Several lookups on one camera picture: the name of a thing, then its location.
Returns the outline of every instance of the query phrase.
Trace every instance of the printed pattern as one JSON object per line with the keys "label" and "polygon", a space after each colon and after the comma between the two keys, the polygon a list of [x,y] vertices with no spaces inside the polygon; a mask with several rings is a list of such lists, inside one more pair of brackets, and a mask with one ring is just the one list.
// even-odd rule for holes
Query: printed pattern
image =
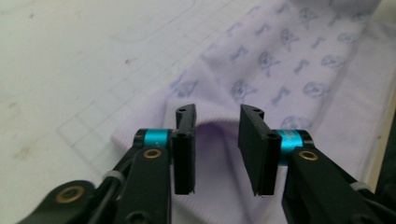
{"label": "printed pattern", "polygon": [[237,80],[231,88],[231,95],[236,102],[244,103],[245,97],[248,94],[256,92],[257,89],[248,85],[243,79]]}
{"label": "printed pattern", "polygon": [[[347,62],[346,49],[358,41],[362,24],[370,18],[366,13],[337,11],[333,8],[335,4],[339,3],[324,1],[323,8],[327,9],[323,9],[296,7],[287,1],[273,7],[272,16],[266,7],[253,7],[244,20],[226,30],[225,37],[218,42],[220,45],[210,45],[203,54],[202,60],[216,74],[211,82],[226,88],[239,104],[248,98],[258,103],[255,106],[277,111],[281,117],[278,124],[283,129],[310,128],[313,121],[309,116],[297,115],[297,110],[293,115],[289,114],[292,111],[278,109],[290,103],[311,109],[320,106]],[[295,22],[280,27],[283,23],[278,21],[282,20]],[[182,81],[183,76],[171,85],[174,95],[178,98],[199,95],[195,91],[199,78]]]}
{"label": "printed pattern", "polygon": [[263,52],[262,55],[260,55],[259,65],[260,68],[265,72],[265,75],[267,77],[271,76],[271,71],[270,71],[271,67],[279,63],[280,61],[274,58],[273,56],[271,56],[271,54],[268,53],[267,51]]}

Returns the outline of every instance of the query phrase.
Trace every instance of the cable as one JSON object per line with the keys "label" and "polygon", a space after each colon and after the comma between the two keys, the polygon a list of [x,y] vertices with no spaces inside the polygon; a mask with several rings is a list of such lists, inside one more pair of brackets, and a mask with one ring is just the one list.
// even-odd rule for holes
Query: cable
{"label": "cable", "polygon": [[125,175],[125,172],[128,171],[127,169],[132,165],[134,161],[134,158],[129,159],[126,161],[121,167],[120,167],[120,172]]}
{"label": "cable", "polygon": [[120,171],[116,171],[116,170],[108,171],[107,173],[105,173],[103,178],[106,179],[108,177],[113,177],[118,179],[120,181],[120,185],[123,185],[125,182],[125,176]]}
{"label": "cable", "polygon": [[385,205],[378,203],[376,201],[373,201],[373,200],[370,200],[370,199],[367,199],[364,197],[363,197],[363,200],[365,202],[367,202],[368,204],[370,204],[371,206],[374,206],[374,207],[380,209],[381,211],[383,211],[384,213],[386,213],[387,215],[391,216],[393,219],[396,220],[396,212],[395,211],[391,210],[390,208],[388,208]]}
{"label": "cable", "polygon": [[100,202],[99,206],[97,207],[96,211],[93,213],[92,217],[90,218],[90,221],[88,224],[96,224],[99,223],[103,211],[107,208],[109,205],[111,199],[113,198],[114,194],[116,193],[117,186],[118,186],[118,181],[113,180],[110,188],[108,189],[108,192],[106,193],[106,196],[103,198],[103,200]]}

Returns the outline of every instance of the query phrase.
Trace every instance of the screw hole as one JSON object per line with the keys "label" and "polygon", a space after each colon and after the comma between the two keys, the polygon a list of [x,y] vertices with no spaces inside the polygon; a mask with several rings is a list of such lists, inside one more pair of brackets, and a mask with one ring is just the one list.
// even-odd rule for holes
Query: screw hole
{"label": "screw hole", "polygon": [[84,188],[82,186],[72,186],[63,189],[56,195],[57,203],[72,203],[84,194]]}
{"label": "screw hole", "polygon": [[310,151],[301,151],[298,154],[308,161],[316,161],[318,159],[318,155]]}
{"label": "screw hole", "polygon": [[146,157],[147,159],[156,159],[158,157],[161,156],[161,151],[154,148],[154,149],[149,149],[147,151],[145,151],[145,153],[143,154],[144,157]]}
{"label": "screw hole", "polygon": [[126,218],[129,224],[150,224],[148,216],[143,212],[132,212]]}

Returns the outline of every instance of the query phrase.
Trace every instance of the purple fabric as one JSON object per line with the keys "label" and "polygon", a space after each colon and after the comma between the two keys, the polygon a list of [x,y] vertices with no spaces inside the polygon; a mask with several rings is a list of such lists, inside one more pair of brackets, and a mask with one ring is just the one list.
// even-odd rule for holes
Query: purple fabric
{"label": "purple fabric", "polygon": [[274,129],[315,132],[323,127],[317,123],[331,125],[321,113],[338,99],[334,95],[377,4],[265,1],[133,114],[113,140],[127,149],[138,129],[175,128],[175,109],[196,104],[195,194],[174,196],[175,203],[204,223],[285,223],[280,197],[287,169],[279,168],[276,197],[253,197],[236,143],[239,106],[263,109]]}

